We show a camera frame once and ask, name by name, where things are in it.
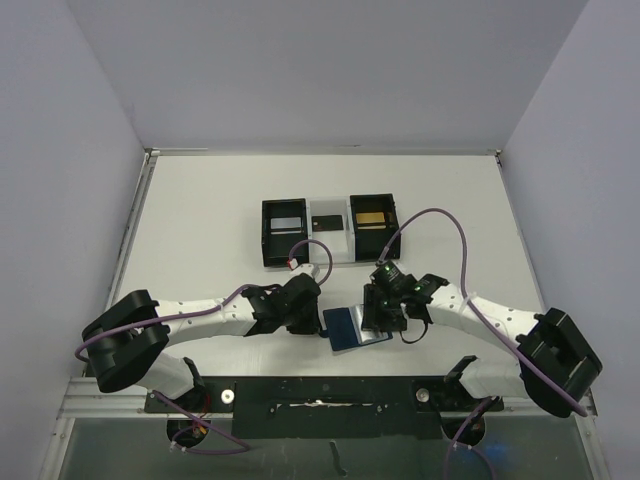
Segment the blue leather card holder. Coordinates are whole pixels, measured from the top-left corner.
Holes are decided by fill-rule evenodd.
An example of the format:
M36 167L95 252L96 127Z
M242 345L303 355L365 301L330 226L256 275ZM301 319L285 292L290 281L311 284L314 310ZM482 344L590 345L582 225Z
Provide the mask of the blue leather card holder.
M362 305L340 307L323 311L325 329L320 335L327 338L334 352L361 348L393 338L391 333L365 331Z

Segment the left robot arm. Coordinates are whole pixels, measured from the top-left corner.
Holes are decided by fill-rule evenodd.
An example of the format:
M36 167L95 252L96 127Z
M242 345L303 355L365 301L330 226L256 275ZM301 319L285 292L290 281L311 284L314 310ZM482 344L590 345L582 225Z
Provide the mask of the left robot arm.
M195 362L166 348L218 336L267 335L284 327L296 335L320 330L315 279L302 273L283 285L243 285L227 297L203 301L159 301L136 290L82 332L75 355L93 371L102 393L140 386L194 410L206 387Z

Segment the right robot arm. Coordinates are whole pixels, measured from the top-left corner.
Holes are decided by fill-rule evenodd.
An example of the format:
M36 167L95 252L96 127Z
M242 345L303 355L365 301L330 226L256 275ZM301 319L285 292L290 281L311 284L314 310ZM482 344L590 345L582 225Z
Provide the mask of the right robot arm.
M417 279L392 261L363 288L365 330L406 331L411 320L461 331L513 355L506 363L474 358L458 378L474 399L520 397L559 418L583 412L579 403L603 365L573 319L551 308L518 310L464 293L433 274Z

